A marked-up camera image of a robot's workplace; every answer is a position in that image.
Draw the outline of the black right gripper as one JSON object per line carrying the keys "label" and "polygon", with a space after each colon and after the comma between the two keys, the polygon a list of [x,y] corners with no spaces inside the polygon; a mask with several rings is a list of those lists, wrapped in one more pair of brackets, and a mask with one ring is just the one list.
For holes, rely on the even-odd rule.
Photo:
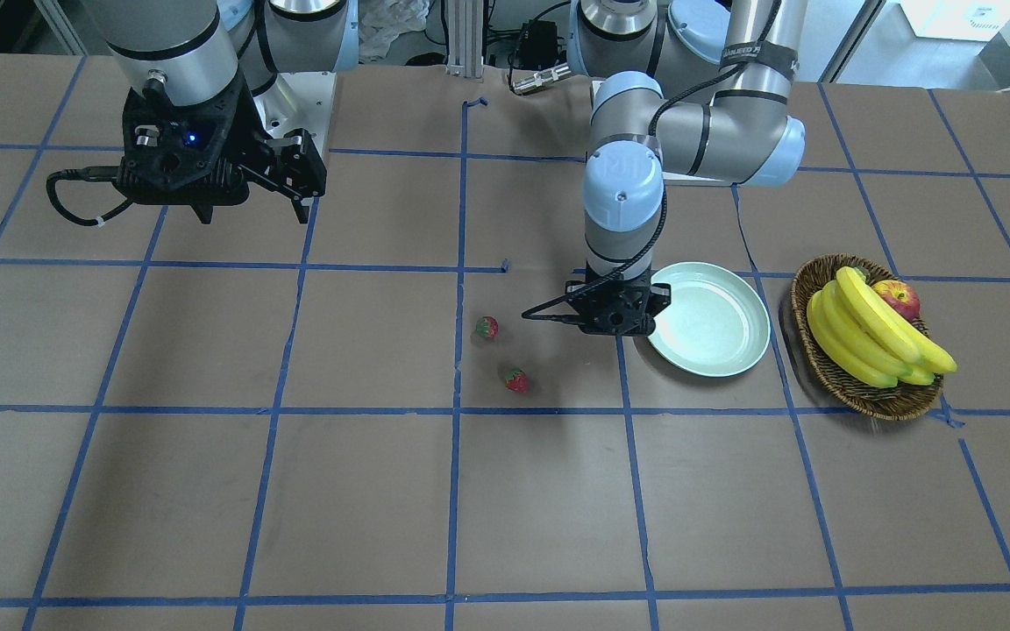
{"label": "black right gripper", "polygon": [[238,74],[204,103],[176,105],[165,84],[129,89],[123,107],[124,157],[113,185],[137,204],[188,205],[200,224],[217,205],[239,205],[252,184],[291,202],[299,224],[326,191],[326,167],[303,128],[274,138]]}

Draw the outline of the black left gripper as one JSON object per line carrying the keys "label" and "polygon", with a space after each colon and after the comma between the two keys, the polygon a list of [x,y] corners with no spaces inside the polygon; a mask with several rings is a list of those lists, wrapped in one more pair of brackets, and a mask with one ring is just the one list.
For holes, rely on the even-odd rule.
{"label": "black left gripper", "polygon": [[669,283],[648,283],[644,276],[610,280],[584,291],[584,282],[565,284],[566,303],[574,315],[566,322],[584,334],[647,337],[656,331],[656,318],[672,300]]}

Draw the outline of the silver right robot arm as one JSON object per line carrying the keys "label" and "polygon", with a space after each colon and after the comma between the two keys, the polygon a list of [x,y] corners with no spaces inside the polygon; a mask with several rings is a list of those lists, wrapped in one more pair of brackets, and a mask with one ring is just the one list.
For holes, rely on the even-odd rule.
{"label": "silver right robot arm", "polygon": [[328,121],[291,80],[356,67],[356,1],[96,1],[87,13],[129,84],[124,154],[48,176],[64,218],[100,227],[132,205],[169,205],[207,224],[258,185],[308,222],[326,190]]}

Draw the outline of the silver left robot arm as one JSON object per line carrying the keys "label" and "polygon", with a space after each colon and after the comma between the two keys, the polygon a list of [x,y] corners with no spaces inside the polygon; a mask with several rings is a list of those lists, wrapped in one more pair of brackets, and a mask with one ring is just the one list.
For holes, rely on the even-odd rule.
{"label": "silver left robot arm", "polygon": [[581,202],[586,276],[556,315],[589,335],[644,337],[671,291],[651,279],[667,174],[780,185],[803,154],[788,113],[805,1],[573,1],[569,68],[600,81]]}

